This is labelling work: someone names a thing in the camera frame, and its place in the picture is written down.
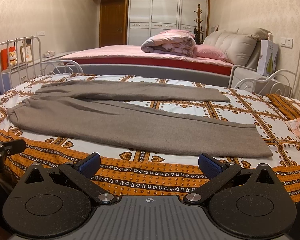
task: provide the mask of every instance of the product box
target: product box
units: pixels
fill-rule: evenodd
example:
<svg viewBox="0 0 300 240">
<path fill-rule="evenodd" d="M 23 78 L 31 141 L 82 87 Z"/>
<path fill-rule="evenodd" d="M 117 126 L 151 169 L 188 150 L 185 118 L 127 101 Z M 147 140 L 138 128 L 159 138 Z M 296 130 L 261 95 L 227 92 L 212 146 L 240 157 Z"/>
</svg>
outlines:
<svg viewBox="0 0 300 240">
<path fill-rule="evenodd" d="M 279 46 L 268 40 L 261 41 L 261 51 L 257 67 L 257 73 L 263 76 L 271 76 L 276 69 Z"/>
</svg>

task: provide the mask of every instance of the metal bolt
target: metal bolt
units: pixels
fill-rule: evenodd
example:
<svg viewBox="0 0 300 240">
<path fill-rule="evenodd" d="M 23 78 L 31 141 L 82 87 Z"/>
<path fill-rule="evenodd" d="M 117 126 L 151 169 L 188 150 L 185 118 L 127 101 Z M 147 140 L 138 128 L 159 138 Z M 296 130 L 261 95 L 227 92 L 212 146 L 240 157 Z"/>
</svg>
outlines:
<svg viewBox="0 0 300 240">
<path fill-rule="evenodd" d="M 197 193 L 190 193 L 186 196 L 186 199 L 189 201 L 199 201 L 201 199 L 201 195 Z"/>
<path fill-rule="evenodd" d="M 98 199 L 103 201 L 103 202 L 110 202 L 111 200 L 114 199 L 114 196 L 112 194 L 109 194 L 109 193 L 103 193 L 103 194 L 98 196 Z"/>
</svg>

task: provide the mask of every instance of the patterned wall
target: patterned wall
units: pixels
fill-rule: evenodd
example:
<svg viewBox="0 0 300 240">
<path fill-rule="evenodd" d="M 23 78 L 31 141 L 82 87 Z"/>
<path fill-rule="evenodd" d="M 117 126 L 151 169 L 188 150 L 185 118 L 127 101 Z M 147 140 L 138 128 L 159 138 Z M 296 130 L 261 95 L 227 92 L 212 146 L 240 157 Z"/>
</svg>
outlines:
<svg viewBox="0 0 300 240">
<path fill-rule="evenodd" d="M 0 0 L 0 42 L 45 31 L 42 52 L 96 46 L 96 0 Z"/>
<path fill-rule="evenodd" d="M 261 27 L 294 39 L 293 49 L 280 48 L 277 69 L 296 70 L 300 44 L 300 0 L 211 0 L 210 26 L 219 28 Z"/>
</svg>

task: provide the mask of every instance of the folded comforter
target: folded comforter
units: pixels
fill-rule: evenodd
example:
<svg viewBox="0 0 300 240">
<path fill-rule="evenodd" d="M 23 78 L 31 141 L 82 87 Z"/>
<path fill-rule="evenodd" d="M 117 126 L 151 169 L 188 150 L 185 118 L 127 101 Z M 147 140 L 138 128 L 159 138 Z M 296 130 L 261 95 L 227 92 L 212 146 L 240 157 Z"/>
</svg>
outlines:
<svg viewBox="0 0 300 240">
<path fill-rule="evenodd" d="M 146 53 L 172 54 L 193 57 L 195 40 L 193 35 L 184 32 L 160 33 L 147 39 L 141 49 Z"/>
<path fill-rule="evenodd" d="M 126 148 L 174 155 L 272 156 L 255 125 L 114 101 L 229 100 L 218 93 L 159 83 L 75 80 L 42 86 L 8 109 L 8 115 L 22 129 Z"/>
</svg>

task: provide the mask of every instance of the framed picture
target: framed picture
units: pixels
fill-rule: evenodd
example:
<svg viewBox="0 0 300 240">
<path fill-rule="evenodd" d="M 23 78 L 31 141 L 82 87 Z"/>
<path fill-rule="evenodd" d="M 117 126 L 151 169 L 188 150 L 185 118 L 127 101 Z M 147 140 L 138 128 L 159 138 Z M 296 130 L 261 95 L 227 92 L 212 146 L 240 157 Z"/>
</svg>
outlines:
<svg viewBox="0 0 300 240">
<path fill-rule="evenodd" d="M 27 45 L 32 45 L 31 39 L 27 39 L 27 40 L 25 41 L 25 43 L 26 43 Z"/>
<path fill-rule="evenodd" d="M 219 25 L 215 25 L 211 28 L 211 33 L 216 32 L 219 29 Z"/>
<path fill-rule="evenodd" d="M 25 58 L 27 59 L 27 63 L 33 62 L 31 49 L 32 49 L 31 45 L 20 47 L 22 62 L 25 62 Z"/>
</svg>

